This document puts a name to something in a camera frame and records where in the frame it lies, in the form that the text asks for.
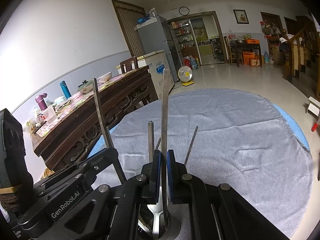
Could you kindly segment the dark side table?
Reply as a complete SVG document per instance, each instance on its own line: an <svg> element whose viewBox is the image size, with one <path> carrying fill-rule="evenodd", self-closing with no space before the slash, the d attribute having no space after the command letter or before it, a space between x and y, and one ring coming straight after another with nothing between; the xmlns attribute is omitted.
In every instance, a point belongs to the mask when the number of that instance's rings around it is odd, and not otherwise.
<svg viewBox="0 0 320 240"><path fill-rule="evenodd" d="M260 67L262 67L263 60L262 60L262 53L261 53L261 47L259 43L239 43L236 40L230 42L230 52L229 52L229 62L230 64L233 63L233 60L235 59L236 66L239 68L240 60L241 64L245 64L245 60L243 57L243 53L249 53L258 51L258 59L260 63Z"/></svg>

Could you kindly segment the dark chopstick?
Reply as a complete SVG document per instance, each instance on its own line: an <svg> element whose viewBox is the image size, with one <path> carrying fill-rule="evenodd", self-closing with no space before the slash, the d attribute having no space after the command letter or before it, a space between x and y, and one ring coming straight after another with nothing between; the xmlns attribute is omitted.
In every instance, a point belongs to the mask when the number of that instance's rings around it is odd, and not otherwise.
<svg viewBox="0 0 320 240"><path fill-rule="evenodd" d="M195 141L195 137L197 135L197 131L198 131L199 127L196 126L195 127L195 130L194 130L194 133L193 133L193 136L192 136L192 139L190 141L190 144L189 144L189 148L188 148L188 151L187 151L187 155L185 157L185 160L184 160L184 165L186 166L187 163L188 163L188 160L189 160L189 157L190 157L190 154L191 154L191 150L193 148L193 144L194 144L194 141Z"/></svg>
<svg viewBox="0 0 320 240"><path fill-rule="evenodd" d="M102 135L104 138L104 142L105 142L107 148L114 148L114 143L112 141L109 129L106 126L106 121L105 121L104 114L103 114L103 108L102 108L102 104L100 101L98 83L97 83L96 78L93 78L92 84L93 84L93 94L94 94L95 107L96 107L96 111L97 111L100 129L101 129L101 132L102 132ZM115 171L118 175L118 178L119 178L121 184L124 184L127 181L127 179L125 177L124 171L123 171L119 161L116 161L114 168L115 168Z"/></svg>
<svg viewBox="0 0 320 240"><path fill-rule="evenodd" d="M153 161L153 153L155 150L154 146L154 124L152 121L148 122L148 154L149 154L149 162Z"/></svg>
<svg viewBox="0 0 320 240"><path fill-rule="evenodd" d="M158 150L158 149L159 149L160 143L161 143L161 137L160 137L160 138L158 139L158 141L157 141L155 150Z"/></svg>

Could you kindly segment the carved dark wooden table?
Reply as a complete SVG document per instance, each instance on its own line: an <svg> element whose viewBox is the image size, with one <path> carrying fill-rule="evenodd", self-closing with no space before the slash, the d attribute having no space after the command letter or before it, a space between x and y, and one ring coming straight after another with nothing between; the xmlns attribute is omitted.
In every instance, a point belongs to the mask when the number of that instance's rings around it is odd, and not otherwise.
<svg viewBox="0 0 320 240"><path fill-rule="evenodd" d="M138 90L128 77L121 77L99 92L103 114L108 128L114 128L123 117L147 105L147 91ZM33 152L44 160L51 171L86 159L101 136L94 96L73 110L44 136L31 139Z"/></svg>

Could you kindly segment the framed wall picture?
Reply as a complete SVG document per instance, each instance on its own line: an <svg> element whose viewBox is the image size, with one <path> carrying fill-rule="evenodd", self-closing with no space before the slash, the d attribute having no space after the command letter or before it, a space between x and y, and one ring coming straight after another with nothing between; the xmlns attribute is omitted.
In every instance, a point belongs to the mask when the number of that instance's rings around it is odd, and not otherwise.
<svg viewBox="0 0 320 240"><path fill-rule="evenodd" d="M237 24L249 24L249 20L245 10L233 10Z"/></svg>

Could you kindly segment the grey table cloth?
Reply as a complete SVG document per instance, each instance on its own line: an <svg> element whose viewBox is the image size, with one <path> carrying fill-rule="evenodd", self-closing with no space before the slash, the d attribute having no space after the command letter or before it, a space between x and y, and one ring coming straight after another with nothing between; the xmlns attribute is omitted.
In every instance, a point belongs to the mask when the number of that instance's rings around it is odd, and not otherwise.
<svg viewBox="0 0 320 240"><path fill-rule="evenodd" d="M313 161L274 104L232 89L199 89L169 98L168 148L210 185L227 183L287 237L308 205Z"/></svg>

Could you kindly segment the orange box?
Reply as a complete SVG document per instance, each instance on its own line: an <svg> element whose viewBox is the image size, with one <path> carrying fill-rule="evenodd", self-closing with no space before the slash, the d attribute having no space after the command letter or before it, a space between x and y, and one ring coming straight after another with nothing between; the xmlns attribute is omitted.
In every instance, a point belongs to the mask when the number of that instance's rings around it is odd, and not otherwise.
<svg viewBox="0 0 320 240"><path fill-rule="evenodd" d="M242 52L244 64L249 65L250 67L260 67L260 58L254 52L243 51Z"/></svg>

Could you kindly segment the round electric heater fan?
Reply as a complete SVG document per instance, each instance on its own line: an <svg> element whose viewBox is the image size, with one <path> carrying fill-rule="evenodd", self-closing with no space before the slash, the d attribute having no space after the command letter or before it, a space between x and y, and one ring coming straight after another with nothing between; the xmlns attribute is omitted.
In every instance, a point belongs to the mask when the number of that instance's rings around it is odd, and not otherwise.
<svg viewBox="0 0 320 240"><path fill-rule="evenodd" d="M182 66L178 70L178 78L183 86L190 86L194 84L192 69L188 66Z"/></svg>

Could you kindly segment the purple water bottle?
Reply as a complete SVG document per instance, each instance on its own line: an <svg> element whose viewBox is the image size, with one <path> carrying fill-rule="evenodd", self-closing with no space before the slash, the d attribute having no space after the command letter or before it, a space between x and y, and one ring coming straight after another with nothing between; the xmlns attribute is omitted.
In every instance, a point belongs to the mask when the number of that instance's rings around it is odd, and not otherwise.
<svg viewBox="0 0 320 240"><path fill-rule="evenodd" d="M47 109L47 104L45 102L45 98L47 97L47 93L42 93L35 98L36 103L38 104L41 111Z"/></svg>

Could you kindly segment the teal thermos bottle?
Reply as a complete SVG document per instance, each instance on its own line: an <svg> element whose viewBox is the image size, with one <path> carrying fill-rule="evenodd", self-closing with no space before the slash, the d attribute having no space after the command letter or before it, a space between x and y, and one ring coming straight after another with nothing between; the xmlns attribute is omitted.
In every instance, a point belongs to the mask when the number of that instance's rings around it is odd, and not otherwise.
<svg viewBox="0 0 320 240"><path fill-rule="evenodd" d="M60 87L66 99L69 99L72 95L67 87L66 82L63 80L60 82Z"/></svg>

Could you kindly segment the grey refrigerator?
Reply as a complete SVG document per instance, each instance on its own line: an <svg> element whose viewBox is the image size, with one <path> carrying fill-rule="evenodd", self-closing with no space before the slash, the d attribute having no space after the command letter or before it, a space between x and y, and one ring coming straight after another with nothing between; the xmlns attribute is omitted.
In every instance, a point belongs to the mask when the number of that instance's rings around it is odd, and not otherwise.
<svg viewBox="0 0 320 240"><path fill-rule="evenodd" d="M167 19L157 15L142 24L135 26L145 53L163 50L171 70L174 82L178 82L177 71L182 66L183 55L178 46L178 39L174 35Z"/></svg>

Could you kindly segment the blue under cloth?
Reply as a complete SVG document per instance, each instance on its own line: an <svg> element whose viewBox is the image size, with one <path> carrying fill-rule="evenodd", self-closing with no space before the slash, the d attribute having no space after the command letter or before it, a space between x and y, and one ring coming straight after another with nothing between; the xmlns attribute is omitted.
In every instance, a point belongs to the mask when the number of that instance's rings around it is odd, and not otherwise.
<svg viewBox="0 0 320 240"><path fill-rule="evenodd" d="M304 135L302 129L299 127L299 125L296 123L296 121L293 119L292 116L290 116L288 113L286 113L282 108L274 104L274 107L279 111L279 113L283 116L283 118L288 123L289 127L292 129L295 137L303 144L305 148L310 150L309 143L307 141L306 136ZM98 153L102 148L105 147L105 143L103 140L103 136L101 135L98 138L98 141L94 144L91 152L88 155L88 158Z"/></svg>

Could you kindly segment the wooden stair railing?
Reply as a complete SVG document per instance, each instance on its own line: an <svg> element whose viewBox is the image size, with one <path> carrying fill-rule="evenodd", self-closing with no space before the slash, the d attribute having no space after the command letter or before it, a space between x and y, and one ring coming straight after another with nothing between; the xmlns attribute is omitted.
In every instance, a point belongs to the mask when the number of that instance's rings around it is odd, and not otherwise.
<svg viewBox="0 0 320 240"><path fill-rule="evenodd" d="M305 25L288 40L283 78L306 97L319 99L319 33Z"/></svg>

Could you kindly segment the round wall clock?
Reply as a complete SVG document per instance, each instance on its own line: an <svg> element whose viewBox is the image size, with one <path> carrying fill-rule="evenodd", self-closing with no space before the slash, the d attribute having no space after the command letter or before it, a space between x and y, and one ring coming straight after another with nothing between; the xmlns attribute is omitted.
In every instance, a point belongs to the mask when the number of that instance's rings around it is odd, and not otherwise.
<svg viewBox="0 0 320 240"><path fill-rule="evenodd" d="M190 9L188 7L180 7L178 12L181 16L187 16L190 14Z"/></svg>

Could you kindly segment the steel chopstick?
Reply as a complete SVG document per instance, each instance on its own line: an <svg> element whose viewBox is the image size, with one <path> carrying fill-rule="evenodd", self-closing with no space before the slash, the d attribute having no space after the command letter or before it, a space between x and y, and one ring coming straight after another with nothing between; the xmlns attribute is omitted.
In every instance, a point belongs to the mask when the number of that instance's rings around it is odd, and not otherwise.
<svg viewBox="0 0 320 240"><path fill-rule="evenodd" d="M161 186L165 229L169 228L167 206L167 136L168 136L168 99L170 91L170 71L163 70L162 112L161 112Z"/></svg>

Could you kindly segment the steel utensil holder cup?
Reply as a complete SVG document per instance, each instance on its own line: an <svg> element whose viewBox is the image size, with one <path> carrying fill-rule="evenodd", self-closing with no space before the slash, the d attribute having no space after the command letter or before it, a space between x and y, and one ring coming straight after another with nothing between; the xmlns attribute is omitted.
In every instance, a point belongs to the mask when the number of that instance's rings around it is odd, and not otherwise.
<svg viewBox="0 0 320 240"><path fill-rule="evenodd" d="M136 239L153 239L154 214L146 204L141 205L138 216ZM157 239L177 239L181 232L182 224L172 214L169 214L168 228L165 227L164 215L159 217L159 234Z"/></svg>

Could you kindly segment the white chest freezer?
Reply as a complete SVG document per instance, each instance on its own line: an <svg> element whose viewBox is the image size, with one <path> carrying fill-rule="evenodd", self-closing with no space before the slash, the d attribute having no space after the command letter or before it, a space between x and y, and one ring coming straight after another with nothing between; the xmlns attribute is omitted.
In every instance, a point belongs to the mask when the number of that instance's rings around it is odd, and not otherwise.
<svg viewBox="0 0 320 240"><path fill-rule="evenodd" d="M121 77L128 77L133 84L139 85L139 91L147 91L146 101L152 102L162 98L164 69L170 71L170 90L173 89L175 82L163 50L139 56L137 60L139 68L122 74L119 65L117 70Z"/></svg>

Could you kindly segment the wooden dining chair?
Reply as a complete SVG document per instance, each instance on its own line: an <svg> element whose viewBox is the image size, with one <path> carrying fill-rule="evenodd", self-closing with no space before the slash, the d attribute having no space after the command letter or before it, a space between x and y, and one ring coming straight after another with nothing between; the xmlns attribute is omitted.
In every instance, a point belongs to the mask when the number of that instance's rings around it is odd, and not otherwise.
<svg viewBox="0 0 320 240"><path fill-rule="evenodd" d="M133 56L120 63L120 69L122 74L135 70L137 68L139 68L139 66L138 66L138 60L136 56Z"/></svg>

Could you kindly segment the white ceramic spoon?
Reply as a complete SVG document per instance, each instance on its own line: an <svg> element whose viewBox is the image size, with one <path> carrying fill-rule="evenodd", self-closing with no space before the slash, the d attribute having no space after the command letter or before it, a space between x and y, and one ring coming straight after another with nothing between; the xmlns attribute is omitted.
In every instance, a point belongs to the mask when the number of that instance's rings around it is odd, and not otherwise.
<svg viewBox="0 0 320 240"><path fill-rule="evenodd" d="M163 203L160 200L157 204L147 205L148 209L153 214L153 227L152 227L152 236L153 239L159 238L159 228L160 228L160 216L163 213Z"/></svg>

